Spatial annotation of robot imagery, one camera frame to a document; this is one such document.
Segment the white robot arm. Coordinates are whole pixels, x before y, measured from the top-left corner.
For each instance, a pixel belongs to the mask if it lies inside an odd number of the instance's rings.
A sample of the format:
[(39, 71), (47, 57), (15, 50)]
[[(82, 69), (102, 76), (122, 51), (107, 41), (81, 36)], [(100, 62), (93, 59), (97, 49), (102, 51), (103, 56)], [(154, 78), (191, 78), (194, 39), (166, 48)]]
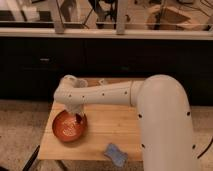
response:
[(200, 171), (190, 105), (186, 91), (175, 78), (154, 75), (143, 81), (99, 86), (79, 85), (64, 76), (54, 100), (70, 112), (86, 104), (128, 105), (136, 109), (144, 171)]

